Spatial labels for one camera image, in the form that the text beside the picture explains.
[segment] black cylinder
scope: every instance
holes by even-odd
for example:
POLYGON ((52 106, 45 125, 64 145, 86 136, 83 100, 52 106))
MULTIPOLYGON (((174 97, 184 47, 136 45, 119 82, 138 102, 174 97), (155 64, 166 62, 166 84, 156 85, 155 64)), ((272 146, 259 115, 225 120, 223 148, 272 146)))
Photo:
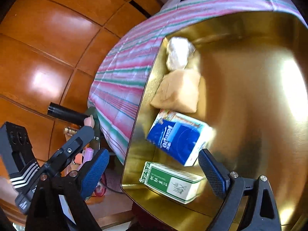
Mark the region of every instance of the black cylinder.
POLYGON ((86 114, 79 113, 53 102, 49 104, 47 115, 80 126, 83 126, 84 119, 89 117, 86 114))

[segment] blue textured pad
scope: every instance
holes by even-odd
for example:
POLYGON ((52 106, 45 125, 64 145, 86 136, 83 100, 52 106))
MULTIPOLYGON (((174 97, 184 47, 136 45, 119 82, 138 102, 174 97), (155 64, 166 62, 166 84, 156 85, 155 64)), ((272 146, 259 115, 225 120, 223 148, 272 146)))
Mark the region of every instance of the blue textured pad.
POLYGON ((89 169, 89 171, 87 172, 81 183, 80 195, 83 199, 86 199, 86 197, 92 195, 108 163, 109 163, 109 152, 108 150, 105 149, 101 153, 99 158, 97 158, 92 167, 89 169))
POLYGON ((224 198, 228 190, 225 179, 221 176, 218 169, 203 150, 200 151, 198 160, 214 194, 217 197, 224 198))

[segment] blue label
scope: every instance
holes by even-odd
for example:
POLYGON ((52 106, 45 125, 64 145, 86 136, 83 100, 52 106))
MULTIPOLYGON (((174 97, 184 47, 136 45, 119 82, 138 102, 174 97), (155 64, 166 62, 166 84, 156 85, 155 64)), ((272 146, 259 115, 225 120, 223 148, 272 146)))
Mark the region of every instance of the blue label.
POLYGON ((184 165, 199 137, 199 131, 191 125, 160 119, 147 140, 184 165))

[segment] pink striped fabric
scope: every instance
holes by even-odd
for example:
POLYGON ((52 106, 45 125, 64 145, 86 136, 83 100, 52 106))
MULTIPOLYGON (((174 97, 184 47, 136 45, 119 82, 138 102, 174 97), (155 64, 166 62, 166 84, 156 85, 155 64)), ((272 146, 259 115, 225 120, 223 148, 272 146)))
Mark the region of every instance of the pink striped fabric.
POLYGON ((208 18, 242 11, 286 12, 306 25, 290 0, 185 0, 131 29, 108 53, 91 86, 88 106, 98 110, 101 130, 122 163, 145 82, 164 36, 208 18))

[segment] screw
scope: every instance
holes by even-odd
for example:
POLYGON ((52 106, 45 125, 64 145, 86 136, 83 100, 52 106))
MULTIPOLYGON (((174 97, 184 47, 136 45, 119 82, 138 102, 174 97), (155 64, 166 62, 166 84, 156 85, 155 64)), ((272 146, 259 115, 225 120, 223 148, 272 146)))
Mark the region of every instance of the screw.
POLYGON ((78 175, 78 171, 76 170, 70 171, 70 177, 76 177, 77 175, 78 175))
POLYGON ((47 180, 47 175, 41 175, 41 180, 47 180))
POLYGON ((238 178, 238 173, 237 172, 231 172, 230 175, 233 177, 233 178, 238 178))
POLYGON ((266 176, 260 176, 260 179, 263 181, 267 181, 267 177, 266 176))

